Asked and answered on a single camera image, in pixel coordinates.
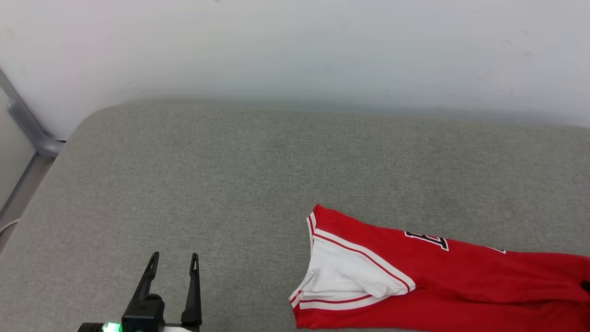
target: white inner fabric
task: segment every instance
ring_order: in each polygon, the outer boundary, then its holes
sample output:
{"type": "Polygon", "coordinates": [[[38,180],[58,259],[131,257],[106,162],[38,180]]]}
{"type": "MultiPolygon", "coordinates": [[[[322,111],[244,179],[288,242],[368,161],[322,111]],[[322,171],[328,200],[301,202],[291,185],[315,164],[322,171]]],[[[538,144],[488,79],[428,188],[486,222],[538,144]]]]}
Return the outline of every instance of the white inner fabric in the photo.
{"type": "Polygon", "coordinates": [[[407,288],[383,269],[337,244],[315,238],[300,300],[345,301],[366,295],[384,298],[407,288]]]}

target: green led light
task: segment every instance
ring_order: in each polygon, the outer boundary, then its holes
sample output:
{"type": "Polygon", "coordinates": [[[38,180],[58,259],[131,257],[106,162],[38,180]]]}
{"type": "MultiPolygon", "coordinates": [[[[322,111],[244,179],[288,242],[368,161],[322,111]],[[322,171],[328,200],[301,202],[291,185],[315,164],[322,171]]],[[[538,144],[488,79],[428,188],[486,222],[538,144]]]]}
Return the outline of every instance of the green led light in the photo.
{"type": "Polygon", "coordinates": [[[103,326],[103,332],[123,332],[123,326],[117,323],[107,323],[103,326]]]}

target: white wall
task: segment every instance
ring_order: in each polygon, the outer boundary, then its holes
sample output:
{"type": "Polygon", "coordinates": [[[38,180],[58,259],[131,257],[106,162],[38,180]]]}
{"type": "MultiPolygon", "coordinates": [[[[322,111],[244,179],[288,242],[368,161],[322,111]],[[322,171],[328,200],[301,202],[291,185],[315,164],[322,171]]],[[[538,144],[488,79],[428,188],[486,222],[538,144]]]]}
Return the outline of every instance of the white wall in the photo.
{"type": "Polygon", "coordinates": [[[6,111],[8,97],[0,89],[0,210],[27,168],[35,149],[6,111]]]}
{"type": "Polygon", "coordinates": [[[590,126],[588,0],[0,0],[46,130],[131,100],[590,126]]]}

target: cable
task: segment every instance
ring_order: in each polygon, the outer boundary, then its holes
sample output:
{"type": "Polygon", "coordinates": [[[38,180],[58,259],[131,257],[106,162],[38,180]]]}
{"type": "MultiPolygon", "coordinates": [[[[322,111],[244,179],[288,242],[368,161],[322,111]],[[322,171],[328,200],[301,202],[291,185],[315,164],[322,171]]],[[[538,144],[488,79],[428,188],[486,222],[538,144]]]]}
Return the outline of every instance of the cable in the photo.
{"type": "Polygon", "coordinates": [[[7,223],[6,225],[4,225],[2,228],[0,228],[0,235],[2,234],[2,232],[4,232],[4,230],[9,228],[11,225],[18,223],[19,220],[21,220],[21,219],[19,218],[19,219],[13,220],[13,221],[7,223]]]}

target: black lettering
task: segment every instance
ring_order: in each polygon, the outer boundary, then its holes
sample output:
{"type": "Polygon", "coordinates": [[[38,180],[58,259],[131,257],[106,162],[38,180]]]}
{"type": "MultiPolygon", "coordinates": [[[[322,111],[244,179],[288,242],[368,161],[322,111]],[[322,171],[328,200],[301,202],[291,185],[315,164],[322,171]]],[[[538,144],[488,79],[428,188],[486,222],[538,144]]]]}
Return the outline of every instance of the black lettering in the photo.
{"type": "Polygon", "coordinates": [[[441,247],[443,250],[448,251],[448,243],[443,237],[438,236],[428,236],[423,234],[416,234],[412,232],[405,232],[406,236],[413,237],[414,239],[428,241],[430,243],[434,243],[435,245],[441,247]]]}

